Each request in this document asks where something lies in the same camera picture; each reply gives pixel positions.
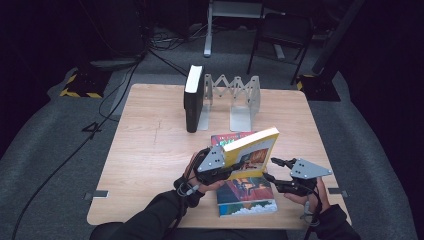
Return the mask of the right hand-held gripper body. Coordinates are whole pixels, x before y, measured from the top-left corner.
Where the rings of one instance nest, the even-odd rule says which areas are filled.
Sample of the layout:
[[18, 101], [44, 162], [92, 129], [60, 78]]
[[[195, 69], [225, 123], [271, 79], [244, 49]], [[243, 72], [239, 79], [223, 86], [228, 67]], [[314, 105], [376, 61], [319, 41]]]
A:
[[296, 158], [296, 163], [290, 169], [291, 181], [282, 180], [283, 187], [277, 188], [279, 193], [291, 193], [297, 196], [307, 196], [316, 185], [317, 178], [328, 176], [332, 170], [319, 166], [302, 158]]

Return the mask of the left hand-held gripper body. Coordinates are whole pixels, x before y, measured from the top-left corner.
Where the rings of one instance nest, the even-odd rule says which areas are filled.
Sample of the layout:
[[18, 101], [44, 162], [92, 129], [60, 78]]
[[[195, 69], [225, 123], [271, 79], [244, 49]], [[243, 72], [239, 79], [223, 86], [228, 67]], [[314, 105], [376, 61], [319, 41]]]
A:
[[209, 186], [228, 179], [234, 171], [234, 166], [226, 166], [223, 148], [220, 145], [213, 145], [195, 155], [192, 171], [200, 183]]

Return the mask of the red colourful paperback book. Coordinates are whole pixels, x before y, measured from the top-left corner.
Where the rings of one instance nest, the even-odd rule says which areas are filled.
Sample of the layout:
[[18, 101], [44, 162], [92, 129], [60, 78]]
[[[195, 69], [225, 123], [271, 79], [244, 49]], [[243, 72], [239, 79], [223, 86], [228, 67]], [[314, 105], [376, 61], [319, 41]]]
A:
[[[238, 132], [211, 136], [211, 145], [224, 145], [256, 132]], [[216, 191], [217, 203], [257, 202], [274, 200], [270, 184], [262, 177], [237, 178], [225, 181]]]

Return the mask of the yellow paperback book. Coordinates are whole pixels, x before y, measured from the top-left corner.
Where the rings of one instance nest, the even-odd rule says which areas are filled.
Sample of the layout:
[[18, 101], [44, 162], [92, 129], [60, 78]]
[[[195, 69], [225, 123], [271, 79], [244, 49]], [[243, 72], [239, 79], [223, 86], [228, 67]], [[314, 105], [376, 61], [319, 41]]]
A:
[[229, 180], [260, 177], [266, 169], [279, 134], [276, 127], [271, 127], [224, 145], [222, 149], [225, 166], [241, 164], [239, 169], [232, 171]]

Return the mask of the blue paperback book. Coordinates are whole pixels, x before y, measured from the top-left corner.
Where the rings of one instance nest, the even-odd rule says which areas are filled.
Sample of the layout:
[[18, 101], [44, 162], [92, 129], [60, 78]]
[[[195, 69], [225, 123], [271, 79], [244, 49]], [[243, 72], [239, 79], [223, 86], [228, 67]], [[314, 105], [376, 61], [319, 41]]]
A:
[[257, 202], [237, 202], [231, 204], [221, 204], [218, 206], [220, 217], [257, 215], [273, 213], [278, 210], [274, 200], [265, 200]]

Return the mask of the grey expandable metal book rack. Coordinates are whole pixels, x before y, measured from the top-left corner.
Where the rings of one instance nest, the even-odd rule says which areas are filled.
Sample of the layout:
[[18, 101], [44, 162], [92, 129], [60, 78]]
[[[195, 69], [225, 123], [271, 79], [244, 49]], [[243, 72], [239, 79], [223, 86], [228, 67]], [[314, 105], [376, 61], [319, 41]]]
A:
[[205, 90], [202, 98], [198, 130], [209, 128], [210, 115], [215, 99], [228, 99], [229, 129], [232, 132], [252, 131], [255, 115], [259, 112], [261, 104], [261, 87], [258, 76], [252, 76], [247, 83], [240, 76], [228, 80], [225, 75], [213, 79], [211, 74], [204, 77]]

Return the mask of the black hardcover book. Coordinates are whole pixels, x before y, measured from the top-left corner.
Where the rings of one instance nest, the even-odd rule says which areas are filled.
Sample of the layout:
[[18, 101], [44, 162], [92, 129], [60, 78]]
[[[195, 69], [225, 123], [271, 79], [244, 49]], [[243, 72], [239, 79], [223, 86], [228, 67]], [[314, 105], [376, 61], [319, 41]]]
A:
[[203, 108], [204, 76], [203, 67], [192, 65], [186, 79], [183, 105], [186, 115], [186, 130], [197, 131], [200, 114]]

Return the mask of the person's left hand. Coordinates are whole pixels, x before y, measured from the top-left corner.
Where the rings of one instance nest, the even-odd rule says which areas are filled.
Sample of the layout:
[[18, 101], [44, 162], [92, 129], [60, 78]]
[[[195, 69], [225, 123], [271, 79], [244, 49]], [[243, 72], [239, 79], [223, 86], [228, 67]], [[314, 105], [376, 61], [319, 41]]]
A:
[[202, 194], [206, 194], [208, 191], [216, 191], [217, 189], [222, 187], [225, 184], [224, 180], [219, 180], [210, 185], [204, 185], [198, 181], [195, 173], [192, 170], [192, 166], [194, 165], [194, 160], [196, 159], [196, 156], [197, 152], [194, 152], [189, 164], [186, 166], [186, 169], [184, 171], [184, 177], [188, 180], [188, 183], [192, 186], [198, 186], [198, 191]]

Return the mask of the person's right hand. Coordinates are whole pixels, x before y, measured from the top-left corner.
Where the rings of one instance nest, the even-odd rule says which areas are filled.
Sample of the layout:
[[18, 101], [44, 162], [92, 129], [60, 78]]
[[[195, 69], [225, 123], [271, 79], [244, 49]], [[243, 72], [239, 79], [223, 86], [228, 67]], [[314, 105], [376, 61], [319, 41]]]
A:
[[318, 204], [321, 204], [321, 212], [324, 212], [329, 209], [330, 203], [327, 197], [327, 191], [324, 182], [322, 181], [321, 177], [317, 179], [315, 192], [319, 194], [319, 197], [316, 197], [314, 194], [300, 197], [291, 193], [284, 193], [283, 196], [289, 199], [290, 201], [300, 205], [305, 205], [306, 203], [309, 203], [308, 211], [311, 213], [316, 212]]

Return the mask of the black chair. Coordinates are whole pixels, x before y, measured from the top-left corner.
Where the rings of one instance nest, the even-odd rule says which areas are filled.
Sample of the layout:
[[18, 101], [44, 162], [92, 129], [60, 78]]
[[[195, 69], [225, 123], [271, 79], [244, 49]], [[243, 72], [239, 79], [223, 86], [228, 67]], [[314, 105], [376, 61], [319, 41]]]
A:
[[293, 85], [310, 46], [313, 30], [314, 24], [311, 17], [290, 13], [266, 13], [259, 21], [246, 73], [250, 73], [253, 57], [260, 42], [296, 49], [297, 54], [289, 62], [296, 66], [290, 82]]

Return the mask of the dark slanted stand column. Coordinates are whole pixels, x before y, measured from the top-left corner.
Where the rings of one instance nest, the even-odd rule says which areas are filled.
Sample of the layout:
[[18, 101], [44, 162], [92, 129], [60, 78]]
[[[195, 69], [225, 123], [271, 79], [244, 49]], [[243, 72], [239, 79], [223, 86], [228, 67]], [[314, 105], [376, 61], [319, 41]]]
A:
[[330, 59], [336, 53], [336, 49], [341, 43], [344, 34], [348, 31], [350, 25], [354, 21], [364, 2], [365, 0], [352, 0], [343, 17], [339, 20], [338, 26], [324, 47], [323, 52], [320, 54], [315, 64], [313, 65], [313, 73], [321, 74], [324, 70], [328, 69]]

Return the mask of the grey floor plate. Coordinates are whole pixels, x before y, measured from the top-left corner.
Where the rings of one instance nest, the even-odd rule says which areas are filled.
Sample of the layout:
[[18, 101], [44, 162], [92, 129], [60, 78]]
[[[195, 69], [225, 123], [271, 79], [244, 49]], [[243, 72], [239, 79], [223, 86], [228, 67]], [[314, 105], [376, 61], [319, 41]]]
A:
[[98, 69], [105, 71], [117, 71], [134, 66], [138, 62], [137, 59], [124, 58], [112, 60], [96, 60], [91, 61], [90, 64]]

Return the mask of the black yellow striped stand base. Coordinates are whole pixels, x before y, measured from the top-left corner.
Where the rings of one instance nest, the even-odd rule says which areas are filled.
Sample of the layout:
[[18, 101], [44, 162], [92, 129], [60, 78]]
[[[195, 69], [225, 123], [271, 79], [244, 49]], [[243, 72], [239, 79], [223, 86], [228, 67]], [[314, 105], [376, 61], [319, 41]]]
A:
[[94, 66], [80, 66], [68, 78], [61, 96], [103, 98], [112, 72]]

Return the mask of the black cabinet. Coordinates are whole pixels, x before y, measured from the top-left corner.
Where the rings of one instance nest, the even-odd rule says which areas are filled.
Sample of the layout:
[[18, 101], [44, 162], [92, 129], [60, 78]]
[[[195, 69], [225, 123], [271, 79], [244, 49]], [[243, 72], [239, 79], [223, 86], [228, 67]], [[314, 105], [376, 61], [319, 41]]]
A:
[[146, 43], [138, 0], [77, 0], [110, 54], [115, 58], [143, 58]]

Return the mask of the grey metal desk frame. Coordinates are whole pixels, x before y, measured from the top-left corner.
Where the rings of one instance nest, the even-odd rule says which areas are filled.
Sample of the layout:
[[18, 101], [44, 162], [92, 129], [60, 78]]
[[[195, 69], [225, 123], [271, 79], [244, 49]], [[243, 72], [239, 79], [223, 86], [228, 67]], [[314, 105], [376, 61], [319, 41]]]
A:
[[208, 0], [207, 33], [203, 55], [210, 57], [212, 54], [212, 23], [215, 17], [259, 19], [260, 16], [261, 4], [257, 2], [248, 2], [247, 0]]

